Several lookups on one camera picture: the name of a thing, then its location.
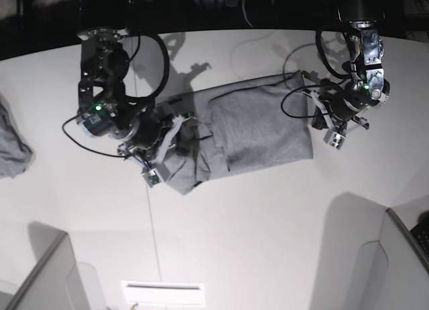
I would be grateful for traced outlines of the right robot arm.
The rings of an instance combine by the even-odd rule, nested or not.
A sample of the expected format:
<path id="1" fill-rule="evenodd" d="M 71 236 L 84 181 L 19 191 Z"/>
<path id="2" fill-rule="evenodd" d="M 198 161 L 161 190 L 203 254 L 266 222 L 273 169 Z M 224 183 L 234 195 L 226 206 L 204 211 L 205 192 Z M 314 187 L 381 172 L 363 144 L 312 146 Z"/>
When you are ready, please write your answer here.
<path id="1" fill-rule="evenodd" d="M 170 59 L 184 41 L 183 33 L 162 39 L 140 30 L 141 0 L 80 0 L 81 44 L 78 111 L 73 118 L 92 136 L 110 135 L 121 142 L 117 158 L 152 157 L 158 153 L 174 119 L 161 114 L 157 97 L 170 76 Z M 129 96 L 124 78 L 138 51 L 128 54 L 123 39 L 136 33 L 153 40 L 162 53 L 160 84 L 149 95 Z"/>

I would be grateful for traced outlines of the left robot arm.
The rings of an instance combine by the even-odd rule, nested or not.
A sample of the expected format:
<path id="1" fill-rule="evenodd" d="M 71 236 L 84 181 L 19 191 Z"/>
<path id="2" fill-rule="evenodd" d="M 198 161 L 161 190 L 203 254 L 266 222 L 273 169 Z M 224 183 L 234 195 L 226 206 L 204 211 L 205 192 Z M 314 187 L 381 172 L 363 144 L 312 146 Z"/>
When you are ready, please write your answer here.
<path id="1" fill-rule="evenodd" d="M 369 123 L 360 113 L 389 98 L 389 82 L 382 66 L 384 46 L 377 30 L 385 14 L 381 0 L 333 1 L 337 19 L 316 30 L 315 42 L 324 67 L 338 82 L 323 79 L 289 92 L 284 100 L 303 92 L 316 106 L 314 114 L 305 116 L 312 121 L 312 127 L 345 136 L 352 130 L 349 122 L 368 129 Z M 350 59 L 343 64 L 342 74 L 329 64 L 322 45 L 322 35 L 328 30 L 342 33 L 345 39 Z"/>

